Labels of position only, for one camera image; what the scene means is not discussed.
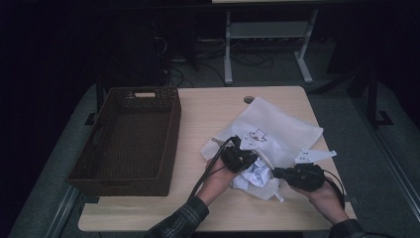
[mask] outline table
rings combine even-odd
[[[179,89],[182,116],[179,128],[173,177],[166,197],[100,197],[97,204],[87,203],[78,226],[83,231],[148,230],[171,215],[187,199],[202,175],[206,161],[200,150],[204,144],[234,120],[248,104],[245,96],[261,96],[286,113],[317,125],[315,115],[299,86],[224,87]],[[323,137],[314,150],[328,150]],[[338,176],[333,160],[318,163]],[[283,183],[281,194],[262,200],[241,190],[229,188],[210,206],[210,214],[198,231],[308,231],[328,230],[330,223],[308,202],[307,198]],[[355,218],[352,206],[346,211]]]

